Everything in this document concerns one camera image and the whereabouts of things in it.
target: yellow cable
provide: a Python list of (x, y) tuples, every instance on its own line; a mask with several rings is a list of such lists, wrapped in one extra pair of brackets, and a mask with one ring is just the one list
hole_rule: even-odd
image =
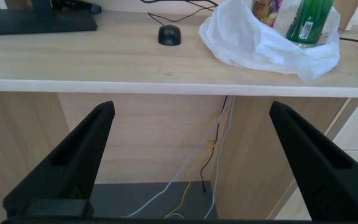
[(180, 204), (174, 209), (172, 210), (170, 213), (166, 214), (164, 216), (164, 218), (168, 218), (170, 215), (172, 215), (173, 213), (175, 213), (177, 210), (179, 210), (179, 208), (183, 205), (183, 202), (185, 201), (185, 197), (186, 197), (186, 194), (187, 194), (187, 191), (188, 189), (190, 188), (190, 185), (191, 185), (191, 182), (190, 182), (190, 174), (191, 174), (191, 171), (194, 170), (194, 168), (196, 167), (196, 165), (199, 165), (201, 163), (201, 161), (209, 154), (209, 151), (206, 151), (205, 154), (203, 156), (201, 156), (193, 165), (193, 167), (191, 167), (191, 169), (187, 172), (187, 187), (183, 193), (183, 196), (181, 197), (181, 202)]
[[(219, 118), (219, 115), (216, 115), (216, 116), (213, 116), (209, 121), (208, 121), (208, 129), (203, 131), (200, 135), (200, 139), (203, 139), (203, 136), (207, 133), (207, 131), (209, 129), (212, 128), (212, 126), (214, 125), (213, 121), (214, 120), (217, 120)], [(209, 147), (212, 149), (213, 147), (217, 147), (218, 144), (211, 144)], [(164, 216), (164, 218), (167, 218), (169, 217), (170, 215), (172, 215), (173, 213), (175, 213), (177, 210), (179, 210), (179, 208), (181, 208), (181, 206), (183, 205), (183, 202), (185, 201), (185, 198), (186, 198), (186, 194), (187, 194), (187, 191), (189, 190), (190, 188), (190, 185), (191, 185), (191, 181), (190, 181), (190, 174), (191, 172), (195, 169), (196, 165), (200, 164), (201, 161), (203, 161), (205, 159), (205, 157), (207, 157), (207, 155), (210, 153), (210, 151), (206, 151), (205, 154), (203, 156), (201, 156), (193, 165), (193, 167), (191, 167), (191, 169), (187, 172), (187, 187), (183, 193), (183, 196), (181, 197), (181, 202), (180, 204), (174, 209), (172, 210), (170, 213), (166, 214)]]

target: black cable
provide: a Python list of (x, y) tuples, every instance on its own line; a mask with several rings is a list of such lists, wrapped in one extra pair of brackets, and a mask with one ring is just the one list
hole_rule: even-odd
[[(225, 99), (224, 99), (223, 107), (222, 107), (222, 110), (221, 110), (221, 115), (222, 115), (222, 113), (223, 113), (224, 105), (226, 105), (227, 97), (228, 97), (228, 96), (226, 96)], [(205, 188), (205, 183), (204, 183), (204, 178), (203, 178), (203, 169), (209, 164), (209, 162), (211, 161), (212, 157), (214, 156), (215, 144), (216, 144), (217, 141), (218, 141), (219, 125), (220, 125), (220, 124), (221, 124), (221, 123), (219, 122), (219, 123), (218, 123), (218, 126), (216, 127), (216, 137), (215, 137), (215, 141), (214, 141), (214, 146), (212, 147), (211, 156), (209, 157), (208, 161), (206, 161), (206, 164), (203, 166), (203, 168), (201, 168), (201, 170), (200, 170), (200, 176), (201, 176), (201, 181), (203, 182), (203, 192), (204, 192), (204, 193), (206, 192), (206, 188)]]
[(348, 41), (353, 41), (353, 42), (357, 42), (357, 43), (358, 43), (358, 40), (349, 39), (349, 38), (343, 38), (343, 37), (340, 37), (339, 40), (348, 40)]
[(185, 16), (185, 17), (183, 17), (183, 18), (181, 18), (181, 19), (178, 19), (178, 20), (168, 19), (168, 18), (166, 18), (166, 17), (159, 16), (159, 15), (156, 15), (156, 14), (152, 14), (152, 13), (150, 13), (150, 12), (148, 12), (147, 14), (148, 14), (151, 18), (153, 18), (155, 21), (159, 22), (161, 25), (164, 25), (162, 22), (160, 22), (160, 21), (159, 21), (158, 19), (156, 19), (155, 17), (162, 18), (162, 19), (166, 19), (166, 20), (168, 20), (168, 21), (170, 21), (170, 22), (180, 22), (180, 21), (182, 21), (182, 20), (184, 20), (184, 19), (189, 18), (190, 16), (194, 16), (195, 14), (197, 14), (198, 12), (200, 12), (200, 11), (202, 11), (202, 10), (204, 10), (204, 9), (211, 9), (211, 8), (213, 8), (213, 7), (215, 7), (215, 6), (203, 7), (203, 8), (201, 8), (201, 9), (198, 9), (198, 10), (195, 11), (194, 13), (192, 13), (192, 14), (190, 14), (190, 15), (188, 15), (188, 16)]
[(155, 21), (157, 21), (159, 24), (161, 24), (161, 26), (164, 26), (164, 24), (162, 23), (162, 22), (160, 22), (158, 19), (156, 19), (156, 18), (154, 18), (154, 14), (152, 14), (152, 13), (147, 13), (152, 19), (154, 19)]
[(185, 1), (185, 2), (192, 2), (192, 1), (206, 1), (206, 2), (209, 2), (211, 4), (213, 4), (214, 6), (218, 6), (218, 4), (216, 4), (215, 2), (211, 1), (211, 0), (149, 0), (149, 1), (146, 1), (146, 0), (140, 0), (141, 2), (143, 3), (155, 3), (155, 2), (161, 2), (161, 1)]
[(212, 9), (207, 8), (207, 7), (204, 7), (204, 6), (201, 6), (201, 5), (196, 4), (196, 3), (194, 3), (194, 2), (188, 2), (188, 3), (193, 4), (193, 5), (195, 5), (195, 6), (198, 6), (198, 7), (202, 7), (202, 8), (204, 8), (204, 9), (207, 9), (207, 10), (209, 10), (209, 11), (213, 12), (213, 10), (212, 10)]

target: gray floor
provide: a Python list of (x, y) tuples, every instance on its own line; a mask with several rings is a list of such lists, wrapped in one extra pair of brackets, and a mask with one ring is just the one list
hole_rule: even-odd
[[(94, 217), (112, 218), (127, 216), (139, 209), (145, 202), (165, 188), (168, 183), (146, 184), (97, 184), (94, 186), (91, 203), (94, 207)], [(203, 219), (212, 203), (210, 182), (206, 182), (207, 191), (204, 194), (201, 182), (192, 182), (191, 187), (178, 211), (186, 219)], [(187, 182), (175, 182), (161, 196), (145, 207), (133, 218), (163, 218), (176, 208), (185, 191)], [(215, 208), (208, 219), (218, 219)]]

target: white cable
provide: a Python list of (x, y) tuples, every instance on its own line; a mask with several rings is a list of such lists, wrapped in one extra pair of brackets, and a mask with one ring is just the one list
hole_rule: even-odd
[(216, 177), (215, 177), (215, 184), (214, 184), (214, 192), (213, 192), (213, 196), (212, 196), (212, 205), (211, 207), (209, 208), (209, 211), (208, 213), (205, 215), (204, 219), (206, 219), (208, 217), (208, 215), (211, 213), (212, 211), (212, 208), (215, 206), (215, 192), (216, 192), (216, 186), (217, 186), (217, 183), (218, 183), (218, 178), (219, 178), (219, 161), (221, 160), (221, 154), (222, 154), (222, 147), (223, 147), (223, 144), (224, 144), (224, 140), (226, 139), (226, 135), (227, 133), (230, 131), (231, 129), (231, 124), (233, 122), (233, 109), (234, 109), (234, 102), (236, 100), (236, 97), (233, 96), (233, 100), (232, 100), (232, 103), (231, 103), (231, 109), (230, 109), (230, 118), (229, 118), (229, 127), (226, 129), (226, 131), (224, 132), (223, 134), (223, 137), (222, 137), (222, 142), (221, 142), (221, 145), (219, 147), (219, 155), (218, 155), (218, 159), (216, 161)]
[(165, 217), (164, 219), (169, 218), (169, 217), (174, 216), (174, 215), (177, 215), (177, 216), (179, 216), (180, 218), (185, 219), (185, 217), (183, 217), (183, 215), (180, 215), (179, 213), (173, 213), (173, 214), (171, 214), (171, 215)]
[(143, 206), (141, 206), (140, 209), (136, 210), (135, 212), (131, 213), (130, 215), (123, 217), (123, 218), (129, 218), (133, 215), (136, 215), (137, 213), (139, 213), (143, 208), (145, 208), (150, 202), (152, 202), (154, 199), (156, 199), (158, 196), (162, 195), (165, 191), (167, 191), (167, 189), (169, 188), (169, 186), (171, 186), (172, 182), (179, 176), (179, 174), (183, 171), (183, 169), (186, 167), (187, 162), (189, 161), (189, 158), (198, 150), (198, 148), (205, 142), (206, 138), (211, 134), (211, 131), (218, 125), (218, 123), (221, 122), (224, 112), (226, 111), (227, 108), (227, 103), (224, 105), (223, 111), (221, 113), (221, 116), (219, 117), (218, 121), (215, 123), (214, 126), (211, 127), (211, 129), (209, 129), (209, 131), (203, 136), (202, 140), (200, 141), (200, 143), (198, 143), (197, 147), (195, 149), (193, 149), (193, 151), (189, 154), (189, 156), (187, 157), (184, 165), (181, 167), (181, 169), (179, 170), (179, 172), (173, 177), (173, 179), (167, 184), (167, 186), (160, 191), (160, 193), (156, 194), (154, 197), (152, 197), (148, 202), (146, 202)]

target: monitor base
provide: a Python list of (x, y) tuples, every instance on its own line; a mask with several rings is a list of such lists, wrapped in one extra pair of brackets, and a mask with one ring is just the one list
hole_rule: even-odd
[(94, 31), (98, 25), (86, 10), (53, 11), (51, 21), (41, 22), (31, 9), (0, 9), (0, 35)]

